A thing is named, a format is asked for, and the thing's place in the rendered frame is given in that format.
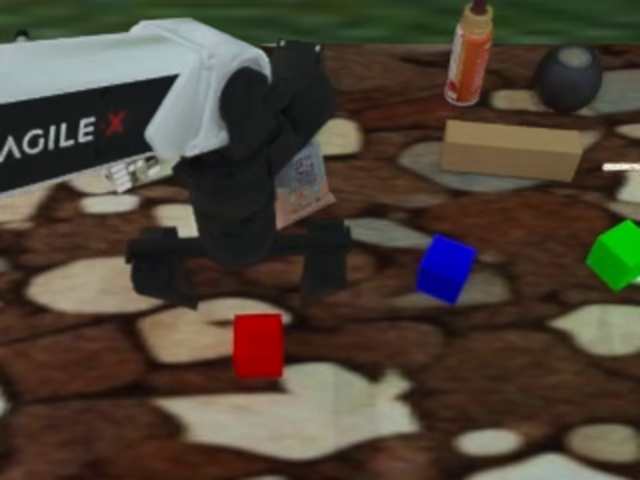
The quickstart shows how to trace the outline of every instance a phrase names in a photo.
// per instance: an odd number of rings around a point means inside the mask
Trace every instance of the red block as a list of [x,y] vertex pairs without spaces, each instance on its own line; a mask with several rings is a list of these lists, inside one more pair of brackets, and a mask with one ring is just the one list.
[[233,321],[233,369],[239,378],[279,378],[284,368],[282,315],[236,315]]

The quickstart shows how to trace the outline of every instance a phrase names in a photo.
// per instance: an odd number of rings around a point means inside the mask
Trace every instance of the logo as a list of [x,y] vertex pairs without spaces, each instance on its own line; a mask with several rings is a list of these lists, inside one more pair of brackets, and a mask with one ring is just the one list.
[[0,150],[0,163],[8,158],[21,159],[45,151],[52,152],[74,145],[90,143],[96,139],[96,134],[111,137],[114,134],[124,133],[125,116],[126,111],[121,110],[107,113],[104,118],[100,119],[95,115],[84,117],[74,125],[62,122],[45,128],[34,128],[19,138],[9,135]]

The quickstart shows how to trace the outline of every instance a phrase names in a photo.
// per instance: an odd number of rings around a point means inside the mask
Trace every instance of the stone pattern tablecloth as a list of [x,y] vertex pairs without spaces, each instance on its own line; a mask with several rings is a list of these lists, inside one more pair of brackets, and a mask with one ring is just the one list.
[[[301,262],[193,262],[197,313],[131,292],[126,241],[194,232],[170,181],[110,194],[95,175],[0,202],[0,480],[640,478],[640,288],[584,265],[640,220],[640,46],[601,48],[597,101],[530,94],[544,47],[497,48],[480,105],[442,99],[441,47],[331,47],[339,118],[319,139],[357,245],[349,286],[307,311]],[[451,118],[581,131],[571,184],[447,174]],[[414,293],[431,235],[480,260],[456,308]],[[281,382],[238,381],[235,313],[282,312]]]

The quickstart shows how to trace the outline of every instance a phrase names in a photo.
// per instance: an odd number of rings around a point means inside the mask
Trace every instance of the rectangular wooden block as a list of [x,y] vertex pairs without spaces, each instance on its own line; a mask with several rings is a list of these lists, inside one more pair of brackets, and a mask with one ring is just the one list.
[[440,167],[484,175],[570,182],[580,164],[575,130],[447,122]]

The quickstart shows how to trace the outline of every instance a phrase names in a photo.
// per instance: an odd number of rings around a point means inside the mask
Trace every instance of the red letter x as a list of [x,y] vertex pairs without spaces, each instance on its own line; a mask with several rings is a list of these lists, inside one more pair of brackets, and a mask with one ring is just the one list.
[[124,120],[124,116],[127,114],[124,110],[121,110],[117,113],[108,113],[107,118],[109,119],[109,128],[105,132],[105,137],[110,137],[114,133],[122,133],[122,120]]

